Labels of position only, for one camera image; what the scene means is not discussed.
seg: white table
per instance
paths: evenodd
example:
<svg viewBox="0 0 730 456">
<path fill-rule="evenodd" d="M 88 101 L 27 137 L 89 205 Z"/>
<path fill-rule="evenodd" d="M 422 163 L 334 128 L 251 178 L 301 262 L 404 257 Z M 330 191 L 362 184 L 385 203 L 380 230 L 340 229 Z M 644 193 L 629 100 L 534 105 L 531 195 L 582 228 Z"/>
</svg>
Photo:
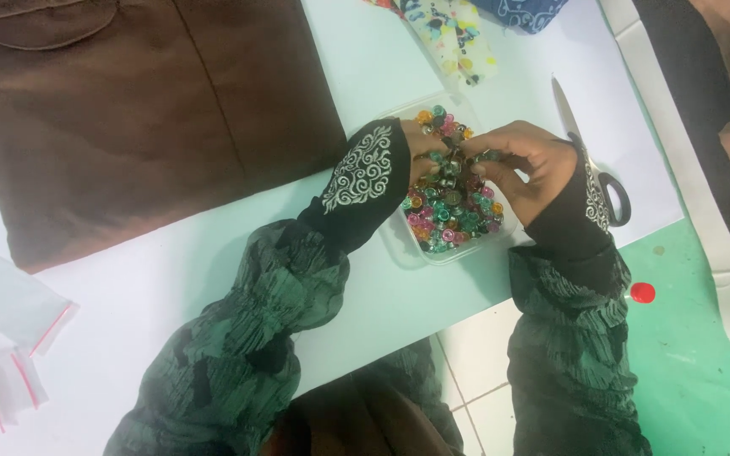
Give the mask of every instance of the white table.
<svg viewBox="0 0 730 456">
<path fill-rule="evenodd" d="M 425 54 L 393 14 L 358 0 L 303 0 L 340 119 L 350 135 L 394 106 L 440 91 Z M 597 164 L 627 187 L 627 244 L 682 217 L 676 192 L 594 0 L 573 0 L 537 36 L 486 23 L 500 75 L 467 93 L 484 128 L 525 119 L 564 131 L 556 75 Z M 321 173 L 197 214 L 37 277 L 81 312 L 35 360 L 50 402 L 0 434 L 0 456 L 101 454 L 134 405 L 139 380 L 183 322 L 224 296 L 255 228 L 294 217 L 328 181 Z M 515 242 L 524 239 L 514 234 Z M 0 255 L 9 257 L 0 217 Z M 350 256 L 345 305 L 297 336 L 299 394 L 510 297 L 507 256 L 484 248 L 443 267 L 403 269 L 383 233 Z"/>
</svg>

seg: plastic container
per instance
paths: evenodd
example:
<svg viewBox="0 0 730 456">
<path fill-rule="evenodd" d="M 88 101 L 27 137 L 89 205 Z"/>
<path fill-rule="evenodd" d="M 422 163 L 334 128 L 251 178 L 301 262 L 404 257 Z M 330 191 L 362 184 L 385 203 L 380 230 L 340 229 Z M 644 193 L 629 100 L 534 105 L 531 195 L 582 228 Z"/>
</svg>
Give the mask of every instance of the plastic container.
<svg viewBox="0 0 730 456">
<path fill-rule="evenodd" d="M 432 109 L 435 105 L 441 105 L 448 113 L 455 116 L 455 120 L 465 124 L 474 131 L 475 135 L 479 135 L 485 130 L 482 129 L 478 118 L 472 109 L 469 101 L 461 94 L 453 92 L 438 92 L 429 97 L 425 97 L 416 101 L 411 101 L 389 112 L 382 113 L 378 119 L 385 117 L 398 117 L 399 119 L 414 119 L 422 109 Z M 486 182 L 487 187 L 492 188 L 495 192 L 494 201 L 503 205 L 503 224 L 501 230 L 497 233 L 484 234 L 478 239 L 472 239 L 463 246 L 448 250 L 442 253 L 425 253 L 421 250 L 419 243 L 416 242 L 415 236 L 411 231 L 411 226 L 407 223 L 404 212 L 401 207 L 390 216 L 387 223 L 383 224 L 380 230 L 385 238 L 386 244 L 389 246 L 391 256 L 396 262 L 405 268 L 416 269 L 425 263 L 443 266 L 460 260 L 464 256 L 477 252 L 481 247 L 489 243 L 508 240 L 511 246 L 510 235 L 514 232 L 518 225 L 518 218 L 512 212 L 509 202 L 505 196 L 497 189 L 494 183 Z"/>
</svg>

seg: green surface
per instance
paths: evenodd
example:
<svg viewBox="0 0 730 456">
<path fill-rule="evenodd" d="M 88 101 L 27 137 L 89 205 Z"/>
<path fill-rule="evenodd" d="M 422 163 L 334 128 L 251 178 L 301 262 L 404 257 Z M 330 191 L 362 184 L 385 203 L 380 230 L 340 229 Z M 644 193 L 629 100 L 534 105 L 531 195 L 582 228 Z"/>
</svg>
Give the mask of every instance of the green surface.
<svg viewBox="0 0 730 456">
<path fill-rule="evenodd" d="M 633 281 L 656 289 L 628 318 L 635 402 L 654 454 L 730 455 L 730 341 L 695 228 L 685 218 L 621 253 Z"/>
</svg>

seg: hand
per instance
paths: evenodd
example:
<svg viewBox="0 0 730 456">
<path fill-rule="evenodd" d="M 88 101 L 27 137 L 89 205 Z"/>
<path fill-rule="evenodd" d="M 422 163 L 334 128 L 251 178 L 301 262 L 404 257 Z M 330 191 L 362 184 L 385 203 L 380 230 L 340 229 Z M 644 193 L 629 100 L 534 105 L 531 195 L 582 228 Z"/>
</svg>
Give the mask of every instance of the hand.
<svg viewBox="0 0 730 456">
<path fill-rule="evenodd" d="M 423 175 L 438 172 L 438 165 L 435 161 L 427 158 L 427 154 L 430 152 L 439 152 L 442 156 L 446 156 L 449 153 L 449 148 L 441 140 L 422 133 L 421 126 L 416 121 L 402 120 L 401 129 L 405 132 L 407 146 L 411 150 L 410 185 L 413 185 Z"/>
<path fill-rule="evenodd" d="M 475 163 L 472 172 L 494 182 L 527 227 L 562 192 L 576 169 L 573 147 L 556 139 L 542 128 L 517 120 L 462 142 L 461 149 L 469 158 L 487 149 L 508 153 L 501 162 Z M 514 170 L 528 174 L 529 181 L 523 182 Z"/>
</svg>

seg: person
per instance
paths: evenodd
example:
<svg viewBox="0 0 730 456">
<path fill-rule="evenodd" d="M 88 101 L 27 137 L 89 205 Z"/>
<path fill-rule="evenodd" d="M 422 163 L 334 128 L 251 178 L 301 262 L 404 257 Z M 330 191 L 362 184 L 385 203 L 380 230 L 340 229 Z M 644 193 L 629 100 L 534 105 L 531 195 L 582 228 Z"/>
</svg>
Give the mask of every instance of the person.
<svg viewBox="0 0 730 456">
<path fill-rule="evenodd" d="M 468 157 L 506 152 L 471 169 L 501 189 L 535 242 L 509 253 L 522 312 L 508 351 L 514 452 L 647 455 L 626 351 L 630 274 L 573 139 L 518 121 L 461 143 Z M 229 294 L 168 340 L 105 454 L 462 454 L 428 339 L 292 398 L 300 365 L 289 336 L 338 313 L 348 254 L 436 171 L 428 154 L 447 151 L 398 119 L 369 123 L 349 148 L 297 219 L 250 236 Z"/>
</svg>

